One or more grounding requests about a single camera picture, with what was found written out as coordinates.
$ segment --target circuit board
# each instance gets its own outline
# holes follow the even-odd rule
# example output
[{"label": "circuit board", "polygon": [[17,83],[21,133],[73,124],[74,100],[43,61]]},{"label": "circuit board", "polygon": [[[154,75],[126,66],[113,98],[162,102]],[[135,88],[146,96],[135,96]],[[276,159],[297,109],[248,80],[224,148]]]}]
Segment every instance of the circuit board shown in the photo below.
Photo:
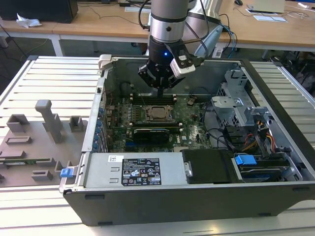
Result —
[{"label": "circuit board", "polygon": [[[204,103],[193,103],[189,96],[177,96],[176,102],[166,105],[150,104],[147,99],[142,104],[129,98],[114,97],[107,106],[107,134],[110,152],[179,152],[183,149],[211,148],[206,137],[202,116]],[[170,131],[169,140],[160,145],[139,145],[133,141],[137,128],[163,128]]]}]

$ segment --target motherboard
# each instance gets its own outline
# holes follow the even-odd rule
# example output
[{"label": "motherboard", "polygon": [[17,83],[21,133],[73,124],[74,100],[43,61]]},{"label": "motherboard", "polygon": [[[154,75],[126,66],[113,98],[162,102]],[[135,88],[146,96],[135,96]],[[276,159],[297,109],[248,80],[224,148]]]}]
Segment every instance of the motherboard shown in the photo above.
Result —
[{"label": "motherboard", "polygon": [[105,124],[109,151],[180,152],[211,148],[203,124],[206,104],[191,95],[108,95]]}]

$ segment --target gray plastic block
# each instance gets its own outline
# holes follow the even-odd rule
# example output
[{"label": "gray plastic block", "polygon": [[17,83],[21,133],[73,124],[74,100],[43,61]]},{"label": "gray plastic block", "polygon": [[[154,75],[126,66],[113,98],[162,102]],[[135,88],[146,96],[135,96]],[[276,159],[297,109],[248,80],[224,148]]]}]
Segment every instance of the gray plastic block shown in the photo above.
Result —
[{"label": "gray plastic block", "polygon": [[0,169],[8,169],[9,167],[4,163],[0,162]]},{"label": "gray plastic block", "polygon": [[7,137],[4,139],[6,144],[14,145],[14,144],[30,144],[32,143],[32,139],[30,136],[19,136],[19,137]]},{"label": "gray plastic block", "polygon": [[57,161],[56,166],[55,166],[55,172],[61,172],[63,169],[63,165],[61,164],[60,161]]},{"label": "gray plastic block", "polygon": [[25,132],[23,125],[29,124],[25,115],[11,115],[6,123],[12,133]]},{"label": "gray plastic block", "polygon": [[60,173],[62,169],[63,169],[63,165],[61,164],[60,161],[57,161],[56,166],[55,166],[55,173],[58,174],[59,178],[61,178]]},{"label": "gray plastic block", "polygon": [[47,181],[47,180],[52,180],[53,179],[53,175],[50,173],[49,170],[43,170],[43,171],[33,171],[32,172],[32,178],[35,181]]},{"label": "gray plastic block", "polygon": [[45,120],[45,129],[49,130],[53,140],[56,144],[60,143],[62,140],[62,135],[60,132],[60,119],[55,120],[55,116],[51,112],[51,101],[50,100],[38,100],[35,105],[35,110],[40,112]]},{"label": "gray plastic block", "polygon": [[36,165],[38,166],[55,166],[56,161],[54,158],[50,158],[48,161],[36,161]]},{"label": "gray plastic block", "polygon": [[1,159],[20,159],[25,158],[26,153],[24,151],[3,151],[0,153]]},{"label": "gray plastic block", "polygon": [[[85,128],[87,121],[84,120],[83,123]],[[23,159],[1,159],[0,157],[0,173],[5,176],[5,180],[0,183],[0,188],[50,184],[58,185],[60,183],[59,176],[61,166],[58,165],[58,169],[60,170],[55,172],[57,161],[61,161],[63,167],[66,166],[68,161],[71,161],[72,166],[79,164],[85,130],[84,132],[72,133],[68,120],[62,122],[62,125],[61,133],[63,142],[57,145],[54,143],[51,135],[47,134],[43,128],[42,121],[30,121],[29,125],[24,125],[25,133],[12,133],[11,130],[8,131],[4,140],[30,136],[32,143],[8,145],[6,142],[2,142],[0,152],[6,153],[23,150],[27,155]],[[32,171],[34,170],[49,170],[53,175],[53,179],[34,181],[31,178]]]},{"label": "gray plastic block", "polygon": [[[61,130],[62,127],[63,127],[63,123],[61,122],[59,115],[58,114],[53,114],[53,116],[54,116],[54,119],[55,119],[55,125],[57,126],[57,128],[59,130]],[[48,129],[46,123],[43,123],[43,125],[44,125],[44,128],[45,128],[46,132],[49,132],[49,129]]]},{"label": "gray plastic block", "polygon": [[71,129],[71,132],[83,132],[84,131],[84,125],[82,121],[82,117],[80,116],[71,116],[69,120],[69,126]]}]

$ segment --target computer mouse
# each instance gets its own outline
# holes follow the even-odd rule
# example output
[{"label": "computer mouse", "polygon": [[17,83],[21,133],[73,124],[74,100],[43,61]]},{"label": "computer mouse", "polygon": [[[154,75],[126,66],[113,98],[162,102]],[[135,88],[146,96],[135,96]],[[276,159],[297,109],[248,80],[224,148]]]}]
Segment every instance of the computer mouse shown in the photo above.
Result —
[{"label": "computer mouse", "polygon": [[241,0],[235,0],[234,3],[239,6],[243,6],[243,2]]}]

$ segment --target computer case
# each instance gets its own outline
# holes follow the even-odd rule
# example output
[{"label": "computer case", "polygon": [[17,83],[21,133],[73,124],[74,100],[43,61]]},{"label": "computer case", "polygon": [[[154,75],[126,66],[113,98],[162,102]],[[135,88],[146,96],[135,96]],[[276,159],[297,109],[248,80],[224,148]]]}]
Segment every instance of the computer case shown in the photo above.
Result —
[{"label": "computer case", "polygon": [[71,23],[78,12],[76,0],[0,0],[3,20],[16,20],[18,13],[28,19]]}]

